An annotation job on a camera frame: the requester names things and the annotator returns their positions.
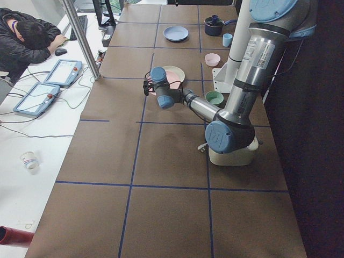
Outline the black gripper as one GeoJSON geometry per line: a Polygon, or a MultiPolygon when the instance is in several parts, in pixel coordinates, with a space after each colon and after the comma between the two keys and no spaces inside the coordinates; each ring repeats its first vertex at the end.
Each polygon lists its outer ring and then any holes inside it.
{"type": "Polygon", "coordinates": [[[148,96],[150,93],[153,93],[153,84],[149,80],[144,80],[143,82],[143,89],[144,89],[144,94],[148,96]]]}

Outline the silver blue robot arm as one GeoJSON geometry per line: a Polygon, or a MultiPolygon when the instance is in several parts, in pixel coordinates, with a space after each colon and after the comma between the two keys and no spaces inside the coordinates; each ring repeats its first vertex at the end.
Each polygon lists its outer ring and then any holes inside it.
{"type": "Polygon", "coordinates": [[[145,75],[145,95],[156,93],[159,107],[176,103],[207,119],[205,140],[210,153],[227,154],[248,147],[255,131],[249,115],[258,94],[270,80],[288,41],[311,36],[317,1],[243,1],[225,65],[230,95],[223,109],[189,89],[172,89],[166,71],[155,67],[145,75]]]}

